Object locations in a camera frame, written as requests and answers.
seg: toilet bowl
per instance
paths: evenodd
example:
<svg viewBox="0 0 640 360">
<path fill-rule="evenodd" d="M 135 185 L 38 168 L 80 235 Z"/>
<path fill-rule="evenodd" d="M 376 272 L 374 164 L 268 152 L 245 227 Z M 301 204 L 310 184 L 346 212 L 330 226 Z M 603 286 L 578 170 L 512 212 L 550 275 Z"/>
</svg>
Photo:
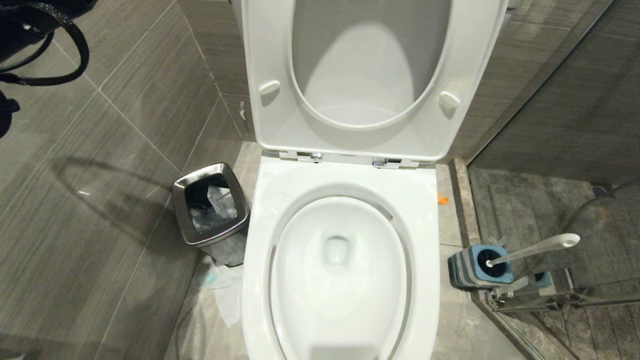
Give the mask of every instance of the toilet bowl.
<svg viewBox="0 0 640 360">
<path fill-rule="evenodd" d="M 242 293 L 251 360 L 429 359 L 433 163 L 507 1 L 244 0 L 260 160 Z"/>
</svg>

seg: toilet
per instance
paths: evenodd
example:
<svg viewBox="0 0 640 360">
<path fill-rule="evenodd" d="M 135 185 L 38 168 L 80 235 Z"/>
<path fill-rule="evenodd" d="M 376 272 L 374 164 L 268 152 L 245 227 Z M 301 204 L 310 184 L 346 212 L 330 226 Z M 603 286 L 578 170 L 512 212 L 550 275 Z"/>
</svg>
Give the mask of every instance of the toilet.
<svg viewBox="0 0 640 360">
<path fill-rule="evenodd" d="M 251 360 L 429 359 L 434 163 L 507 0 L 244 0 L 257 142 L 242 289 Z"/>
</svg>

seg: toilet lid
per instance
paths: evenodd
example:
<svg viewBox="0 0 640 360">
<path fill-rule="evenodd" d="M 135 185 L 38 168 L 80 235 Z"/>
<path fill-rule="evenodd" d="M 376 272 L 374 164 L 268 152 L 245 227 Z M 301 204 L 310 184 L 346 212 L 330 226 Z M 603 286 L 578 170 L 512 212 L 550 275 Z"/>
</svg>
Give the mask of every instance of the toilet lid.
<svg viewBox="0 0 640 360">
<path fill-rule="evenodd" d="M 297 152 L 443 158 L 484 72 L 506 5 L 243 3 L 257 141 L 290 158 Z"/>
<path fill-rule="evenodd" d="M 271 262 L 270 305 L 287 359 L 387 359 L 407 298 L 402 243 L 364 201 L 325 197 L 287 223 Z"/>
</svg>

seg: shower floor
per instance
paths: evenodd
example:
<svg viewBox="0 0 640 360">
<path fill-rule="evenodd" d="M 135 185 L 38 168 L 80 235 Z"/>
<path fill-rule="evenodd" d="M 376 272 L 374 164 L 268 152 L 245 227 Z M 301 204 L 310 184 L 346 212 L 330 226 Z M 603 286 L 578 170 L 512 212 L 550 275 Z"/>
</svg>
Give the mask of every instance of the shower floor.
<svg viewBox="0 0 640 360">
<path fill-rule="evenodd" d="M 597 297 L 640 294 L 640 186 L 592 202 L 567 226 L 594 198 L 589 183 L 481 168 L 468 172 L 483 243 L 493 237 L 513 251 L 563 231 L 582 237 L 572 249 L 514 262 L 516 271 L 566 267 L 576 286 L 597 285 Z M 640 359 L 639 304 L 565 306 L 533 315 L 580 360 Z"/>
</svg>

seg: trash can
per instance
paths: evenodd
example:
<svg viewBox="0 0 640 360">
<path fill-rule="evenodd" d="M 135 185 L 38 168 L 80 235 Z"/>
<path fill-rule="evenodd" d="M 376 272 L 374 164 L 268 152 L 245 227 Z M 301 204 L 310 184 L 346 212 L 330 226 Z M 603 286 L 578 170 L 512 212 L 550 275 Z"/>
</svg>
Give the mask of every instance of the trash can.
<svg viewBox="0 0 640 360">
<path fill-rule="evenodd" d="M 227 266 L 243 263 L 249 205 L 226 163 L 194 171 L 173 184 L 182 237 Z"/>
</svg>

